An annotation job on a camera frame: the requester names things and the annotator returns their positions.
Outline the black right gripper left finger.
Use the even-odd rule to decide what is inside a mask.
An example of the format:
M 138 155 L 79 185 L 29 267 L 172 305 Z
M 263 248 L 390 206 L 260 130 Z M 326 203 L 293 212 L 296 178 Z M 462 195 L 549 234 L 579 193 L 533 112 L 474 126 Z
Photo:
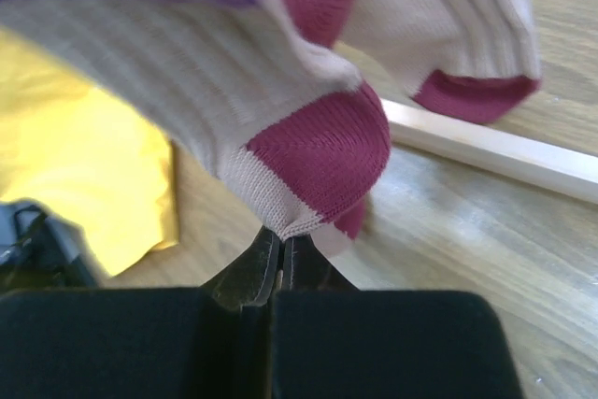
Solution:
M 265 398 L 279 239 L 260 231 L 200 287 L 1 298 L 5 398 Z

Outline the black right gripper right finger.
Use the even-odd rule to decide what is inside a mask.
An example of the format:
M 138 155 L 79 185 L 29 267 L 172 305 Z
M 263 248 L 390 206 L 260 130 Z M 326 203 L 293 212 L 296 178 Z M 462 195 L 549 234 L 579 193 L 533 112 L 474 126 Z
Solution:
M 502 324 L 471 292 L 342 290 L 308 237 L 274 295 L 276 398 L 520 398 Z

